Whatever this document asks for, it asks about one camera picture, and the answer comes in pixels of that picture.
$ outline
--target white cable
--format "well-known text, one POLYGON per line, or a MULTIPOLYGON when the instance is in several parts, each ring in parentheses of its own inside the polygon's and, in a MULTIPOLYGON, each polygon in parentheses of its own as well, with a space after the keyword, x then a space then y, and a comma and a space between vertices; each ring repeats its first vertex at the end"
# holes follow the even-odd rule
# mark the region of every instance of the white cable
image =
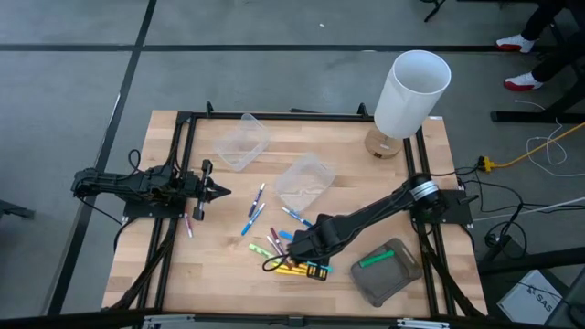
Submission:
MULTIPOLYGON (((538 212, 538 211, 542 211, 542 210, 550 210, 550 209, 554 209, 556 207, 570 205, 570 204, 574 204, 574 203, 580 202, 580 201, 585 201, 585 196, 582 196, 580 198, 576 198, 574 200, 557 203, 556 205, 552 205, 552 206, 546 206, 546 207, 540 207, 540 208, 536 208, 536 209, 532 209, 532 210, 522 211, 518 215, 520 216, 520 215, 525 215, 525 214, 532 214, 534 212, 538 212)), ((475 222, 475 221, 482 221, 482 220, 494 219, 494 218, 504 218, 504 217, 509 218, 512 215, 514 215, 514 214, 496 215, 496 216, 490 216, 487 218, 474 218, 473 221, 475 222)))
POLYGON ((530 105, 538 106, 540 109, 542 109, 542 111, 546 110, 544 107, 542 107, 542 106, 540 106, 540 105, 538 105, 536 103, 533 103, 532 101, 514 100, 514 102, 521 102, 521 103, 524 103, 524 104, 530 104, 530 105))
MULTIPOLYGON (((538 106, 543 111, 545 110, 545 108, 543 108, 542 106, 540 106, 540 105, 538 105, 538 104, 536 104, 536 103, 534 103, 532 101, 519 101, 519 100, 514 100, 514 102, 521 102, 521 103, 525 103, 525 104, 535 105, 535 106, 538 106)), ((565 161, 567 161, 567 158, 569 157, 567 155, 567 151, 565 151, 565 149, 558 142, 552 142, 552 143, 555 144, 556 146, 558 146, 558 148, 560 149, 560 151, 563 153, 563 158, 562 158, 562 160, 557 161, 557 162, 553 162, 550 159, 550 151, 549 151, 549 148, 548 148, 552 144, 550 141, 553 139, 553 136, 555 135, 555 133, 557 133, 563 127, 562 124, 558 123, 558 119, 555 118, 555 121, 557 122, 558 128, 555 129, 548 137, 540 137, 540 136, 537 136, 537 137, 528 138, 526 140, 526 153, 528 154, 528 159, 530 159, 530 162, 532 162, 533 164, 535 164, 536 166, 538 166, 540 169, 546 171, 547 173, 549 173, 550 175, 553 175, 555 177, 577 177, 577 176, 585 175, 585 173, 582 173, 582 174, 555 174, 555 173, 552 173, 547 168, 545 168, 542 164, 537 163, 532 158, 532 156, 529 154, 530 153, 530 142, 532 142, 534 140, 542 140, 542 139, 544 139, 544 140, 547 140, 546 141, 546 143, 547 143, 546 149, 547 149, 547 159, 548 159, 548 164, 549 165, 560 165, 560 164, 564 163, 565 161)))

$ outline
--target concrete floor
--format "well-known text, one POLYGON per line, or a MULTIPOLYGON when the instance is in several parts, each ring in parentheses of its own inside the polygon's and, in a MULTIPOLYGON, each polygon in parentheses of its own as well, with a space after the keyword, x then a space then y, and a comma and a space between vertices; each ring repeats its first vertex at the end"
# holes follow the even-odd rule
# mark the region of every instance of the concrete floor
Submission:
MULTIPOLYGON (((133 44, 146 0, 77 2, 0 0, 2 43, 133 44)), ((412 0, 160 0, 146 44, 384 44, 491 45, 521 30, 534 5, 447 1, 428 24, 431 6, 412 0)), ((570 17, 559 19, 564 31, 570 17)), ((551 44, 548 31, 542 44, 551 44)), ((151 110, 288 111, 291 107, 353 113, 373 111, 398 53, 183 52, 143 53, 126 102, 108 170, 126 172, 128 150, 140 148, 151 110)), ((489 111, 532 110, 514 100, 548 105, 574 81, 561 72, 542 90, 513 93, 502 80, 529 71, 532 55, 441 53, 452 84, 433 110, 445 117, 456 166, 484 154, 504 162, 522 154, 526 139, 546 136, 550 124, 495 124, 489 111)), ((34 221, 0 220, 0 318, 43 312, 44 298, 63 252, 78 202, 73 174, 91 166, 112 114, 130 54, 127 52, 0 52, 0 198, 34 208, 34 221)), ((573 111, 583 111, 579 104, 573 111)), ((568 161, 559 173, 585 172, 580 141, 563 139, 568 161)), ((537 158, 543 161, 540 154, 537 158)), ((582 196, 585 176, 553 177, 529 162, 482 177, 516 189, 526 201, 556 203, 582 196)), ((513 205, 513 196, 485 189, 485 207, 513 205)), ((470 186, 470 194, 476 193, 470 186)), ((98 207, 119 217, 122 202, 100 196, 98 207)), ((475 218, 485 217, 472 206, 475 218)), ((583 246, 580 212, 530 215, 518 220, 531 253, 583 246)), ((501 219, 479 221, 478 258, 486 230, 501 219)), ((92 216, 63 312, 96 311, 112 262, 117 226, 92 216)), ((579 269, 554 272, 570 284, 579 269)))

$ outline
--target gray tray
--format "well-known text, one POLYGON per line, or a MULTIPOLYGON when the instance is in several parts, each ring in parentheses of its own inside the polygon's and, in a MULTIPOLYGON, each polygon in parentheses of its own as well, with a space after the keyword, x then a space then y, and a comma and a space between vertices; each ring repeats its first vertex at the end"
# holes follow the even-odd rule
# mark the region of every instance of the gray tray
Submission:
POLYGON ((391 239, 351 267, 351 278, 364 298, 374 307, 380 307, 396 292, 422 277, 422 268, 414 260, 400 239, 391 239), (362 268, 361 260, 394 250, 394 256, 362 268))

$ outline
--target pen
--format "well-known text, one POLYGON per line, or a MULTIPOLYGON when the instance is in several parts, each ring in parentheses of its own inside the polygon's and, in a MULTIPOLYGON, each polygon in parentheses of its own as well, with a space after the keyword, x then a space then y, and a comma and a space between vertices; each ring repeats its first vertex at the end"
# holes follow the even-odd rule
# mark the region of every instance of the pen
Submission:
POLYGON ((282 247, 281 241, 278 239, 278 235, 276 234, 274 228, 271 228, 271 233, 272 237, 274 238, 274 243, 276 243, 276 247, 281 251, 279 254, 284 255, 284 248, 282 247))
POLYGON ((248 230, 252 226, 252 224, 254 224, 254 221, 256 220, 256 218, 258 218, 258 215, 264 209, 264 205, 266 205, 266 204, 261 204, 260 207, 258 208, 258 210, 256 211, 256 213, 254 213, 254 215, 252 216, 252 218, 250 218, 250 221, 248 222, 248 224, 246 224, 246 227, 241 231, 241 235, 242 236, 245 235, 246 232, 248 232, 248 230))
POLYGON ((289 210, 285 207, 282 207, 282 210, 284 210, 285 213, 291 215, 291 217, 297 219, 298 221, 300 221, 301 223, 303 223, 304 225, 306 225, 309 228, 313 225, 308 220, 301 218, 299 215, 293 213, 291 210, 289 210))
POLYGON ((189 216, 187 213, 183 214, 183 218, 185 219, 186 224, 186 231, 189 233, 189 237, 193 238, 193 229, 191 229, 191 223, 189 223, 189 216))
POLYGON ((262 195, 263 190, 264 190, 264 183, 262 183, 262 185, 260 186, 260 190, 258 191, 258 195, 256 195, 254 202, 252 202, 252 207, 250 208, 250 212, 248 213, 249 218, 252 217, 252 214, 254 213, 254 209, 258 205, 258 201, 260 201, 260 196, 262 195))
MULTIPOLYGON (((284 255, 284 252, 282 252, 282 250, 279 248, 279 246, 276 243, 274 243, 274 241, 272 240, 271 236, 266 236, 266 239, 268 239, 268 242, 271 243, 272 247, 274 248, 274 250, 276 250, 276 252, 279 255, 281 255, 281 256, 284 255)), ((293 266, 291 266, 291 264, 289 264, 288 261, 286 261, 286 258, 285 257, 282 258, 282 263, 284 265, 286 265, 286 267, 289 268, 289 270, 293 267, 293 266)))

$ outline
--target black pants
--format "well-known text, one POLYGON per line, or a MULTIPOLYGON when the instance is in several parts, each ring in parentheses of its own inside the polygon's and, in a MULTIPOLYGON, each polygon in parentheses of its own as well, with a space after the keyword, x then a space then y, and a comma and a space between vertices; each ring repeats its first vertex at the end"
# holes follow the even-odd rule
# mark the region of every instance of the black pants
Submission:
MULTIPOLYGON (((538 39, 542 30, 552 22, 553 18, 565 7, 565 4, 565 0, 542 1, 537 11, 526 23, 522 37, 526 40, 538 39)), ((563 45, 559 46, 557 51, 538 64, 532 70, 532 76, 540 82, 549 81, 555 74, 581 56, 585 56, 585 32, 582 30, 570 36, 563 45)))

